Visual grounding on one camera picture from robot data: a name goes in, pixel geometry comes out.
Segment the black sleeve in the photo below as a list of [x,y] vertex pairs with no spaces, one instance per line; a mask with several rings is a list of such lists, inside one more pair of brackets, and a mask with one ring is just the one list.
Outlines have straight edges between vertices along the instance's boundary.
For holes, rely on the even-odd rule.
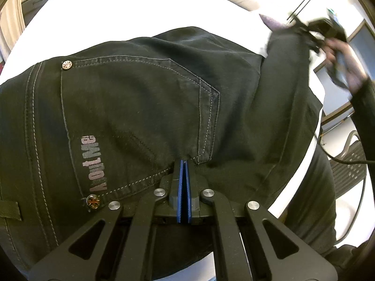
[[[357,128],[366,159],[375,160],[375,85],[367,79],[359,91],[353,95],[352,120]],[[375,180],[375,164],[368,165],[370,176]]]

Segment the pant leg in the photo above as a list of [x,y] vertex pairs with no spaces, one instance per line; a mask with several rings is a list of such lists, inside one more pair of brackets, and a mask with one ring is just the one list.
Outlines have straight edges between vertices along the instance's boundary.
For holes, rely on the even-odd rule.
[[288,206],[285,225],[318,253],[336,241],[336,201],[329,160],[317,146],[307,173]]

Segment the triangular cutout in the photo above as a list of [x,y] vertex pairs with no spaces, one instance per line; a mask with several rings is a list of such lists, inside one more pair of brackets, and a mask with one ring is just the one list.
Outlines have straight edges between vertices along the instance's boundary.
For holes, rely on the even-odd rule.
[[95,248],[96,242],[104,228],[105,221],[100,220],[92,228],[90,228],[84,235],[75,241],[69,248],[69,252],[84,259],[88,260]]
[[290,241],[288,237],[277,229],[269,220],[263,220],[263,226],[268,234],[276,256],[279,259],[285,259],[286,257],[298,252],[298,246]]

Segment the hand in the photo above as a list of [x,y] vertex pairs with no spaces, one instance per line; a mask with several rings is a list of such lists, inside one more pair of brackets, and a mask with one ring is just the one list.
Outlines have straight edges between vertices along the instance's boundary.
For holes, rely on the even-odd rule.
[[368,76],[353,49],[346,42],[331,38],[326,39],[323,51],[326,54],[324,62],[327,67],[332,67],[336,61],[334,52],[342,52],[346,63],[346,82],[350,93],[355,94],[368,79]]

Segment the rivet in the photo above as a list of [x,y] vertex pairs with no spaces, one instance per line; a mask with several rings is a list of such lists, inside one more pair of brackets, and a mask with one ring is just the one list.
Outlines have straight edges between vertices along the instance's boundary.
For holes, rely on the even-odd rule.
[[117,210],[118,208],[120,208],[120,206],[121,206],[121,204],[120,204],[120,202],[118,202],[118,201],[112,201],[112,202],[110,202],[110,203],[108,204],[108,207],[109,207],[109,209],[111,209],[111,210]]
[[206,197],[211,197],[215,194],[215,191],[213,191],[212,189],[205,189],[202,193]]
[[66,60],[63,62],[63,69],[68,70],[72,67],[72,62],[70,60]]
[[154,194],[156,196],[163,196],[165,195],[165,190],[163,188],[157,188],[154,190]]
[[257,209],[259,209],[259,203],[256,202],[256,201],[250,201],[250,202],[248,202],[247,206],[248,206],[251,210],[257,210]]
[[100,198],[96,194],[90,194],[86,198],[86,204],[91,208],[91,209],[98,209],[100,206]]

